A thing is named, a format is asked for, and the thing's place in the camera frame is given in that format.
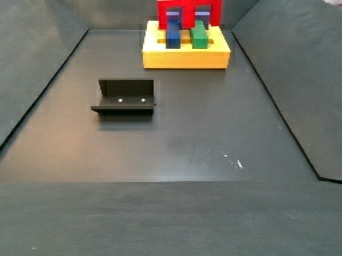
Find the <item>scratch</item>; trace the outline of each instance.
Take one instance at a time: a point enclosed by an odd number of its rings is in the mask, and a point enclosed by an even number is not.
[[[239,165],[240,169],[243,169],[243,166],[241,166],[241,164],[240,164],[240,161],[239,161],[239,160],[237,160],[237,165]]]
[[[247,211],[248,216],[249,216],[249,229],[251,229],[251,235],[253,236],[253,226],[252,226],[252,219],[251,219],[251,213]]]

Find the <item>blue block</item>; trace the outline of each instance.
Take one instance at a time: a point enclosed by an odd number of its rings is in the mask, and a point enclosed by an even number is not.
[[[181,28],[181,11],[183,9],[180,8],[179,11],[169,11],[169,12],[165,12],[165,15],[167,15],[167,21],[177,21],[179,22],[179,28]]]
[[[196,12],[196,20],[201,20],[204,23],[204,27],[208,30],[208,21],[209,21],[209,12]]]
[[[179,22],[168,21],[165,30],[165,48],[180,49]]]

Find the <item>red block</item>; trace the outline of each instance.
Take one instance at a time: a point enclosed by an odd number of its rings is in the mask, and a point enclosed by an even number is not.
[[[195,11],[197,5],[209,5],[209,25],[219,26],[221,0],[157,0],[157,20],[159,29],[167,29],[167,9],[172,7],[183,8],[181,27],[189,29],[195,27]]]

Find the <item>toy blocks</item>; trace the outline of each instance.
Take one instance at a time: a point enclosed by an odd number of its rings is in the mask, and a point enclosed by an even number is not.
[[[157,41],[163,33],[157,29],[157,21],[148,21],[144,45],[142,65],[146,69],[225,69],[229,60],[229,47],[219,27],[209,27],[207,31],[207,49],[192,49],[191,43],[181,39],[180,49],[165,49],[164,43]]]
[[[189,29],[191,42],[193,49],[207,49],[208,48],[208,36],[205,32],[205,27],[201,20],[196,20],[195,27]]]
[[[195,9],[199,5],[209,5],[209,25],[219,26],[221,0],[157,0],[159,29],[167,28],[167,9],[180,7],[183,9],[181,27],[195,26]]]
[[[180,48],[180,32],[179,32],[179,22],[168,21],[165,30],[165,48],[179,49]]]
[[[196,12],[209,5],[209,12]],[[157,0],[157,21],[148,21],[144,68],[225,69],[229,47],[219,25],[221,0]]]

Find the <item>gray floor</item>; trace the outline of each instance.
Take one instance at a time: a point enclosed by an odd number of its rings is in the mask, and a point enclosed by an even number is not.
[[[313,181],[231,36],[227,70],[144,70],[137,31],[92,31],[1,152],[0,182]],[[102,118],[98,78],[152,78],[151,120]]]
[[[1,184],[1,255],[336,256],[342,187]]]
[[[227,36],[228,70],[183,72],[142,70],[137,32],[86,36],[1,152],[1,254],[340,254],[342,187]],[[151,121],[98,119],[98,77],[156,79]],[[224,182],[98,182],[129,180]]]

